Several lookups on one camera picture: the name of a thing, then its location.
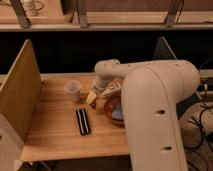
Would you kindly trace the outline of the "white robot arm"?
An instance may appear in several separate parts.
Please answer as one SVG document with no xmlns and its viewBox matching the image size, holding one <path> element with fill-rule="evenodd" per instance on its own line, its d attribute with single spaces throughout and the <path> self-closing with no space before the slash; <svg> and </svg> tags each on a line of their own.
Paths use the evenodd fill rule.
<svg viewBox="0 0 213 171">
<path fill-rule="evenodd" d="M 121 104 L 133 171 L 188 171 L 176 104 L 193 95 L 200 83 L 197 68 L 186 60 L 122 64 L 103 60 L 94 67 L 93 89 L 104 91 L 121 78 Z"/>
</svg>

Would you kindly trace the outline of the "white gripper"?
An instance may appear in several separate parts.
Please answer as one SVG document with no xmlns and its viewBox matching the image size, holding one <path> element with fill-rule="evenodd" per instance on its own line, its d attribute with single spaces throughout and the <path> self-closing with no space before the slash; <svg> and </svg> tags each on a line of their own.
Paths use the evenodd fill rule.
<svg viewBox="0 0 213 171">
<path fill-rule="evenodd" d="M 88 93 L 85 103 L 91 104 L 97 98 L 96 93 L 102 93 L 107 88 L 109 82 L 110 82 L 109 79 L 102 79 L 101 77 L 96 76 L 93 81 L 93 89 L 95 91 L 91 90 Z"/>
</svg>

